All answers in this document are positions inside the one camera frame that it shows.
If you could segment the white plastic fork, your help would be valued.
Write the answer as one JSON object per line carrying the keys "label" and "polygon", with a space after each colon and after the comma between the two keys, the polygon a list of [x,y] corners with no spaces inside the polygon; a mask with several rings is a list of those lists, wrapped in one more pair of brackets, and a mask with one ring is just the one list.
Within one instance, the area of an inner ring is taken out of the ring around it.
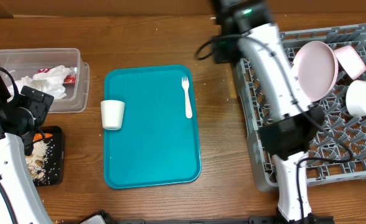
{"label": "white plastic fork", "polygon": [[182,77],[182,88],[184,90],[185,94],[185,115],[186,118],[191,119],[192,114],[192,107],[190,103],[190,97],[189,97],[189,79],[188,77]]}

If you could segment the large pink plate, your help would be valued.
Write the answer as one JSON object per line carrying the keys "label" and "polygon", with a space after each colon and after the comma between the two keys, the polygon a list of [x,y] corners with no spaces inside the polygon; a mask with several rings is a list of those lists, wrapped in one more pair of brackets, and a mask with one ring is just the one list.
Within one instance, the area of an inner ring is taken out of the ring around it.
{"label": "large pink plate", "polygon": [[338,60],[334,51],[321,41],[305,44],[296,53],[292,73],[311,102],[329,94],[337,81]]}

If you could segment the pink bowl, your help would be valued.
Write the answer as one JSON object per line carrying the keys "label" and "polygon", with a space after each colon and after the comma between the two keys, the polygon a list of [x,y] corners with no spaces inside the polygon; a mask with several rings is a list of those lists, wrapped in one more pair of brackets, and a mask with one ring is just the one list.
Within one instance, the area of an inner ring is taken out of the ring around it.
{"label": "pink bowl", "polygon": [[341,67],[351,79],[357,79],[366,71],[366,65],[351,45],[336,49],[334,53]]}

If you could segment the white paper cup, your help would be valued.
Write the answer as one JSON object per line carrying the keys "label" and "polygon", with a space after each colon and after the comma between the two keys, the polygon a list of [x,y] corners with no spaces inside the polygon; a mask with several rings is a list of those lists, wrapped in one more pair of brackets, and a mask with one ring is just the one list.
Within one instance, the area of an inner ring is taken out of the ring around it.
{"label": "white paper cup", "polygon": [[122,127],[125,103],[118,100],[101,102],[101,121],[105,130],[119,130]]}

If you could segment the white bowl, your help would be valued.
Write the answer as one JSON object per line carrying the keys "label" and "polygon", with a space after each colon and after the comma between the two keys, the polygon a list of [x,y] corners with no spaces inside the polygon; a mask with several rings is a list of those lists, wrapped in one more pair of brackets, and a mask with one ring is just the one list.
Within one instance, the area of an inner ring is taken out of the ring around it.
{"label": "white bowl", "polygon": [[366,82],[353,81],[346,93],[345,103],[349,114],[353,117],[366,116]]}

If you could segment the red snack wrapper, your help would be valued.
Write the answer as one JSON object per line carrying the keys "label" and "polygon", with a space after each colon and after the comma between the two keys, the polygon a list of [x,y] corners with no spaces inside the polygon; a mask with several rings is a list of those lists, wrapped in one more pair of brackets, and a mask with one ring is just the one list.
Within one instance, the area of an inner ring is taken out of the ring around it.
{"label": "red snack wrapper", "polygon": [[33,76],[33,80],[47,81],[50,84],[75,84],[77,67],[59,65],[54,68],[43,68]]}

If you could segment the white napkin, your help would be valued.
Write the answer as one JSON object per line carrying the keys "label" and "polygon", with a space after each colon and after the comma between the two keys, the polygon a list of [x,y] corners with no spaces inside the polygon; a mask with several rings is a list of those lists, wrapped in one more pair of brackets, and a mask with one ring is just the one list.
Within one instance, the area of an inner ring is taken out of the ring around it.
{"label": "white napkin", "polygon": [[24,76],[18,80],[15,79],[15,84],[19,93],[24,86],[28,86],[52,95],[55,100],[60,100],[67,96],[66,88],[63,85],[65,79],[75,71],[75,68],[59,65],[58,67],[51,68],[47,72],[36,73],[32,78]]}

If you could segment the orange carrot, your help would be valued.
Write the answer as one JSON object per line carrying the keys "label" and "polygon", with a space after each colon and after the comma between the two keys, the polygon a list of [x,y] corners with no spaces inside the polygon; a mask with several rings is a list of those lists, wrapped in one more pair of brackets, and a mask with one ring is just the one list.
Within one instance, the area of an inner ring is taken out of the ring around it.
{"label": "orange carrot", "polygon": [[50,134],[50,133],[44,133],[44,134],[37,133],[37,134],[35,134],[33,141],[39,141],[39,140],[51,138],[52,136],[53,136],[53,134]]}

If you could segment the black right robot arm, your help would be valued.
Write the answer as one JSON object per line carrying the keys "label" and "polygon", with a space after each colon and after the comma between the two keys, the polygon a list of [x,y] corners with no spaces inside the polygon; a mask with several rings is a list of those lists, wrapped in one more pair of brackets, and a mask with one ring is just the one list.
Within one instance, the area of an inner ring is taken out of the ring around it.
{"label": "black right robot arm", "polygon": [[264,1],[212,1],[225,58],[250,60],[270,106],[272,124],[260,141],[272,156],[279,186],[278,213],[285,223],[315,223],[307,196],[309,142],[324,120],[291,73],[277,23]]}

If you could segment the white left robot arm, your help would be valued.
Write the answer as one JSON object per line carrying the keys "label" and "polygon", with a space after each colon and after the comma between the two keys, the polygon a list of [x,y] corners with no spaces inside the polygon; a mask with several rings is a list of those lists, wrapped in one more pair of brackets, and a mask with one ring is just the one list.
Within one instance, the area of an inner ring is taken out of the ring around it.
{"label": "white left robot arm", "polygon": [[0,67],[0,223],[51,223],[30,177],[26,156],[53,96],[24,86],[7,89]]}

